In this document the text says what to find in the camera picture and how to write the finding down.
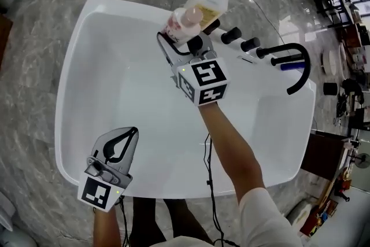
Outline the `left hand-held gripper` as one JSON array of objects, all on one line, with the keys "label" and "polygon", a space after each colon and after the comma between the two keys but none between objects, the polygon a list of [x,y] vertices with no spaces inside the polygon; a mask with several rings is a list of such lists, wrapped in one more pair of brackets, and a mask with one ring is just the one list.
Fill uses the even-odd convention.
[{"label": "left hand-held gripper", "polygon": [[111,130],[97,139],[80,176],[78,200],[110,211],[133,180],[129,170],[138,139],[136,127]]}]

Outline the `black curved faucet spout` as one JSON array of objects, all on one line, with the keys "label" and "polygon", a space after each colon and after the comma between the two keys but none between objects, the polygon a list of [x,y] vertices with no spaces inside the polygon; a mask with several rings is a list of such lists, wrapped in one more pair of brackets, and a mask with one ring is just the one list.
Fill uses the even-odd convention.
[{"label": "black curved faucet spout", "polygon": [[270,54],[280,53],[280,52],[288,51],[288,50],[296,50],[298,54],[302,54],[304,57],[303,62],[305,62],[305,68],[302,69],[303,72],[301,74],[300,79],[294,85],[292,85],[291,87],[287,89],[287,94],[292,95],[296,93],[298,90],[300,90],[304,86],[306,81],[309,79],[310,70],[311,70],[311,61],[310,61],[310,57],[309,57],[307,50],[298,43],[288,43],[285,45],[280,45],[280,46],[275,46],[275,47],[270,47],[270,48],[258,48],[256,50],[256,55],[259,59],[263,59]]}]

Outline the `dark wooden cabinet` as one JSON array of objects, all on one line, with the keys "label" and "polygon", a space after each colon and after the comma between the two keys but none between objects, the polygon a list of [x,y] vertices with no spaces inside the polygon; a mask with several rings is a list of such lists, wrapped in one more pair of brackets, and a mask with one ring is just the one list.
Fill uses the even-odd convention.
[{"label": "dark wooden cabinet", "polygon": [[348,137],[312,130],[300,169],[333,180],[346,155]]}]

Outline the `large round white table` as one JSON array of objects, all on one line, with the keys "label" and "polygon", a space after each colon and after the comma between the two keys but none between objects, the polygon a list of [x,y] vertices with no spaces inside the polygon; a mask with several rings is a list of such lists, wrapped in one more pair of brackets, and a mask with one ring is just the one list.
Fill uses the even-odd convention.
[{"label": "large round white table", "polygon": [[343,43],[339,44],[339,74],[342,80],[346,79],[346,54]]}]

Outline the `small pink bottle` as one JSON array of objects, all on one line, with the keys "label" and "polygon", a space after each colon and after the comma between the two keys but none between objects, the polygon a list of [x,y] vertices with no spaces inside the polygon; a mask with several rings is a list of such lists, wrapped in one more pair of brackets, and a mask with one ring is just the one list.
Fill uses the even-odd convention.
[{"label": "small pink bottle", "polygon": [[161,33],[176,46],[181,46],[201,32],[202,19],[203,14],[197,7],[177,8],[167,19]]}]

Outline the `blue bottle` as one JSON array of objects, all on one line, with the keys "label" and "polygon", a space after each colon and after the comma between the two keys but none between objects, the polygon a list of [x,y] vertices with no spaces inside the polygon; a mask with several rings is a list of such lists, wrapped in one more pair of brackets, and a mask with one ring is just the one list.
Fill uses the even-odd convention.
[{"label": "blue bottle", "polygon": [[296,70],[296,69],[304,69],[305,62],[289,62],[280,65],[280,69],[282,71],[289,71],[289,70]]}]

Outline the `black stool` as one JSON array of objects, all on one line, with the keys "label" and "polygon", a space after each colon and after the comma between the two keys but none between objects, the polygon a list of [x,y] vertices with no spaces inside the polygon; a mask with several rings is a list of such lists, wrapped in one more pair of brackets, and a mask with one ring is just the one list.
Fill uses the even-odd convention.
[{"label": "black stool", "polygon": [[333,83],[333,82],[323,83],[323,94],[324,95],[337,96],[337,94],[338,94],[338,85],[336,83]]}]

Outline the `person's legs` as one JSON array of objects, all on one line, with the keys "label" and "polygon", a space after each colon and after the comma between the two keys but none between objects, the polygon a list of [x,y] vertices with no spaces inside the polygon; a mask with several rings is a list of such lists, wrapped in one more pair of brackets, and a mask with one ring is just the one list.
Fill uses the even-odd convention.
[{"label": "person's legs", "polygon": [[[185,238],[196,243],[212,244],[212,240],[189,210],[185,200],[165,199],[164,202],[171,217],[175,240]],[[151,247],[168,242],[156,223],[155,199],[133,198],[133,221],[129,242],[131,247]]]}]

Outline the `black faucet knob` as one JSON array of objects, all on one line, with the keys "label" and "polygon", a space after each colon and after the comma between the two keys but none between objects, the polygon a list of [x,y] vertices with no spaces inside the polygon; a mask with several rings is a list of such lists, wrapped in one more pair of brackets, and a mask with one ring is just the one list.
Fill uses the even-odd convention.
[{"label": "black faucet knob", "polygon": [[210,35],[215,29],[217,29],[220,26],[220,20],[216,19],[214,22],[212,22],[209,26],[207,26],[204,29],[204,33],[206,35]]},{"label": "black faucet knob", "polygon": [[249,40],[243,41],[240,44],[242,51],[247,53],[248,51],[260,47],[260,40],[257,37],[251,38]]},{"label": "black faucet knob", "polygon": [[229,45],[231,42],[239,39],[241,36],[242,36],[241,30],[238,27],[234,27],[233,29],[221,35],[221,41],[225,45]]}]

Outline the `person's left forearm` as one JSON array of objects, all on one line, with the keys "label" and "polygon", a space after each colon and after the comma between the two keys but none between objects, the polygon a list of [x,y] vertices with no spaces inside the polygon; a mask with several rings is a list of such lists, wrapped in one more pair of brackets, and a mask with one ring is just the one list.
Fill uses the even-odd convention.
[{"label": "person's left forearm", "polygon": [[109,212],[95,209],[93,247],[122,247],[114,207]]}]

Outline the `white bathtub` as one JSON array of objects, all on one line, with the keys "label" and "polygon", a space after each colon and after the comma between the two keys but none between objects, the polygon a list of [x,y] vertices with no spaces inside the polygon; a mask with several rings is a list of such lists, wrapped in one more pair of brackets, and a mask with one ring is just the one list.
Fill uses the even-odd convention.
[{"label": "white bathtub", "polygon": [[[87,157],[102,134],[135,126],[138,144],[126,196],[203,198],[232,194],[217,156],[207,171],[208,134],[194,104],[177,89],[156,39],[170,12],[122,0],[87,0],[73,30],[62,67],[55,109],[55,159],[62,176],[78,185]],[[212,32],[231,84],[219,105],[253,149],[267,187],[295,178],[312,125],[316,85],[244,53],[240,41],[225,45]]]}]

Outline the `small round white table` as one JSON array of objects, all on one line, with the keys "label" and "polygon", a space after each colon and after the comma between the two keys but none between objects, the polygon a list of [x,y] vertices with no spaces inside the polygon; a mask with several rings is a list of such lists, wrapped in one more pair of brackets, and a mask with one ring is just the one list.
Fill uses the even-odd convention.
[{"label": "small round white table", "polygon": [[321,66],[326,75],[338,74],[338,55],[335,50],[325,50],[321,56]]}]

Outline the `person's right forearm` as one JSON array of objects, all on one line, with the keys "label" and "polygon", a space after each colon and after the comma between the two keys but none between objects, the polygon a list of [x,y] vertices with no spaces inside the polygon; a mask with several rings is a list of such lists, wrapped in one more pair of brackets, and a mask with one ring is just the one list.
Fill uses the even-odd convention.
[{"label": "person's right forearm", "polygon": [[220,163],[235,188],[237,200],[255,189],[264,188],[261,167],[255,155],[217,103],[199,108]]}]

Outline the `person's white shirt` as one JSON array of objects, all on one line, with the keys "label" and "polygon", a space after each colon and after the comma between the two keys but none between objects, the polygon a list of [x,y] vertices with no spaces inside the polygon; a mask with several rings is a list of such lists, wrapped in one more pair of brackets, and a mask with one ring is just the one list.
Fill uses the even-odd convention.
[{"label": "person's white shirt", "polygon": [[243,191],[239,210],[240,247],[302,247],[298,231],[280,213],[264,187]]}]

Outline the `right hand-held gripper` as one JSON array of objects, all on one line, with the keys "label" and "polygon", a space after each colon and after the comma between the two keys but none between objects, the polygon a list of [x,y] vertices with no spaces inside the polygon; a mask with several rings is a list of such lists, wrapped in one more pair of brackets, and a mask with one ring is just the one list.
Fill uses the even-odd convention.
[{"label": "right hand-held gripper", "polygon": [[230,85],[225,61],[216,57],[210,37],[199,34],[187,42],[189,52],[180,52],[173,40],[161,32],[157,42],[174,74],[179,88],[195,106],[223,99]]}]

